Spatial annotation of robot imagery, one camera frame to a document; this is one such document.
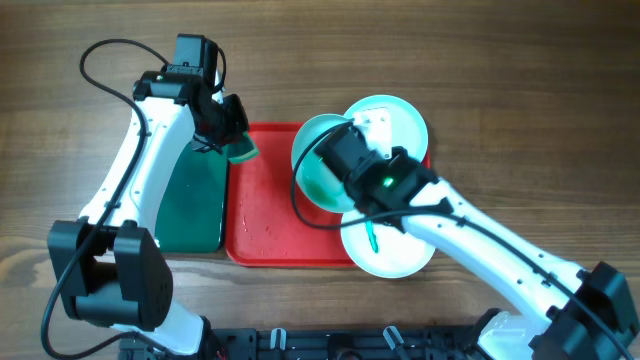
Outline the green scrub sponge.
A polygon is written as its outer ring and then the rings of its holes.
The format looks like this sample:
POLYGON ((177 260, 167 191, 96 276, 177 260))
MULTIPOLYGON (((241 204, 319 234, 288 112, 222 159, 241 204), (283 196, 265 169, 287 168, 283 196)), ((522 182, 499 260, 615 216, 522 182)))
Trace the green scrub sponge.
POLYGON ((259 149, 247 132, 227 145, 227 159, 231 164, 241 164, 259 155, 259 149))

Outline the white plate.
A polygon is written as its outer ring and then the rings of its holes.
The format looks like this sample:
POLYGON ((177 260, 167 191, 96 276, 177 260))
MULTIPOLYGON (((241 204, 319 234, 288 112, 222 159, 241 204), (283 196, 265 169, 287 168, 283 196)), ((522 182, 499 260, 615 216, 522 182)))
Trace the white plate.
MULTIPOLYGON (((349 119, 338 114, 321 114, 305 122, 294 138, 291 166, 295 167, 306 147, 324 131, 345 122, 349 122, 349 119)), ((345 213, 354 209, 354 202, 346 194, 342 183, 312 150, 305 155, 298 168, 296 183, 312 203, 325 211, 345 213)))
POLYGON ((386 108, 391 116, 392 145, 402 146, 426 167, 430 166, 429 134, 420 112, 406 100, 393 95, 372 95, 356 101, 344 113, 352 118, 356 112, 386 108))
POLYGON ((342 227, 340 236, 350 259, 365 272, 381 278, 413 275, 435 253, 435 247, 423 240, 372 221, 342 227))

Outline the white plate top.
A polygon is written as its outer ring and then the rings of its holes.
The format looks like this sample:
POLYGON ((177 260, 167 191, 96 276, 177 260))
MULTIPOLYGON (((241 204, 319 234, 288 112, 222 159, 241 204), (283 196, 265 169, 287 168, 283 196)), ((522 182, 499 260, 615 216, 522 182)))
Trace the white plate top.
POLYGON ((391 116, 392 145, 402 146, 426 167, 430 166, 429 134, 420 112, 406 100, 393 95, 372 95, 356 101, 344 113, 352 118, 356 112, 386 108, 391 116))

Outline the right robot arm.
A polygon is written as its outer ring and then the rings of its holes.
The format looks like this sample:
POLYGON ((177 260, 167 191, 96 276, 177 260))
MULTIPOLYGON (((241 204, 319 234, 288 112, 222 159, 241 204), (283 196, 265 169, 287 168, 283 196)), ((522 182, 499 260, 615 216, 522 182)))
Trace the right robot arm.
POLYGON ((309 150, 367 219, 436 247, 516 309, 497 311, 471 344, 492 359, 630 358, 639 317, 625 276, 600 262, 587 271, 504 227, 444 178, 395 147, 384 155, 353 125, 337 125, 309 150))

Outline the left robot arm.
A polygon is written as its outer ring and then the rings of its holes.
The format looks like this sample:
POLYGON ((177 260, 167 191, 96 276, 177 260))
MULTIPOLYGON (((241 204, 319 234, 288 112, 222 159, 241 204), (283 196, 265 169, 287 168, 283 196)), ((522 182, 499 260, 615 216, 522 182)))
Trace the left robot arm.
POLYGON ((132 118, 99 191, 74 221, 55 222, 47 245, 56 276, 50 305, 114 330, 158 359, 222 359, 209 321, 173 297, 173 277, 154 237, 161 201, 186 146, 233 164, 258 154, 226 57, 202 35, 181 34, 172 60, 147 71, 125 101, 132 118))

